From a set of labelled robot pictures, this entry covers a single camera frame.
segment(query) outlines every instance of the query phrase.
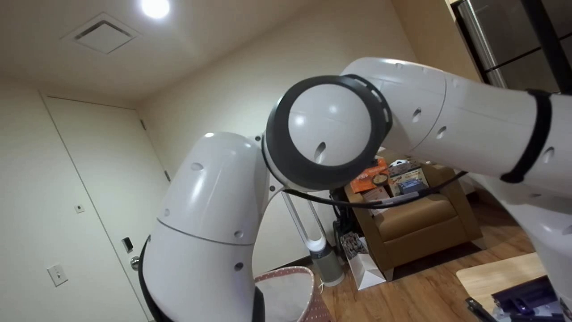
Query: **tan armchair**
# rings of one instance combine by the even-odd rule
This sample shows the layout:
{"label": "tan armchair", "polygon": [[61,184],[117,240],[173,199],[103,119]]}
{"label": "tan armchair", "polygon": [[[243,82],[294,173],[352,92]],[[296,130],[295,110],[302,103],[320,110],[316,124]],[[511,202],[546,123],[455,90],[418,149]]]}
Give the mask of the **tan armchair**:
{"label": "tan armchair", "polygon": [[[399,157],[386,156],[388,164]],[[429,186],[434,187],[453,177],[453,169],[424,164],[423,173]],[[349,185],[345,193],[350,202],[364,202]],[[365,235],[370,255],[386,279],[393,278],[394,267],[473,242],[485,248],[483,235],[471,206],[458,181],[441,189],[440,194],[388,209],[372,218],[367,209],[353,208]]]}

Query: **ceiling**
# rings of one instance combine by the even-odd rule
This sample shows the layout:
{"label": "ceiling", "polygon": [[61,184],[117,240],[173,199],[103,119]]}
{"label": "ceiling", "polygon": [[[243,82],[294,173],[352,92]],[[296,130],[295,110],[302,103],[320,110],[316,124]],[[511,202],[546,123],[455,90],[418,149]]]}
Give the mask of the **ceiling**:
{"label": "ceiling", "polygon": [[[0,10],[0,73],[138,100],[223,56],[314,0],[170,0],[163,19],[139,0],[17,0]],[[108,55],[63,39],[105,12],[139,37]]]}

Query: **orange box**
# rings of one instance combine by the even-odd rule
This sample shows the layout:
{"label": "orange box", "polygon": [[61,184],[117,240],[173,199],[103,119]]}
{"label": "orange box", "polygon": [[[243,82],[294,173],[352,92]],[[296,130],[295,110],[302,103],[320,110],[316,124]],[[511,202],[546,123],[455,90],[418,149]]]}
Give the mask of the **orange box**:
{"label": "orange box", "polygon": [[365,169],[362,174],[349,183],[353,193],[357,194],[361,191],[371,190],[387,184],[390,175],[387,170],[386,160],[379,158],[377,162],[377,166]]}

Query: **light switch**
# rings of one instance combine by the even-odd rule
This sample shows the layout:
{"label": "light switch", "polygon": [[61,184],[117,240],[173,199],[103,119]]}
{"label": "light switch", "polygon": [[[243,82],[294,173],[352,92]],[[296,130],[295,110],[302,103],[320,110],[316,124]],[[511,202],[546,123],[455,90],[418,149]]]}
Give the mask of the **light switch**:
{"label": "light switch", "polygon": [[62,265],[55,264],[54,266],[47,269],[50,274],[51,280],[54,282],[55,287],[58,287],[67,281],[66,273],[63,272]]}

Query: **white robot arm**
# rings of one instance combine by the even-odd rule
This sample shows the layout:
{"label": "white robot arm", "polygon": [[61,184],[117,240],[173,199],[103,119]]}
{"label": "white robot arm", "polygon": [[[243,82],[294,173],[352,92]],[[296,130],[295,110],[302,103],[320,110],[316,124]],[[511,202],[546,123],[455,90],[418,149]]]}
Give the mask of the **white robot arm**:
{"label": "white robot arm", "polygon": [[383,58],[342,75],[295,84],[261,136],[208,133],[195,144],[141,256],[156,321],[264,321],[251,262],[268,202],[283,189],[340,187],[380,146],[480,174],[572,307],[572,97]]}

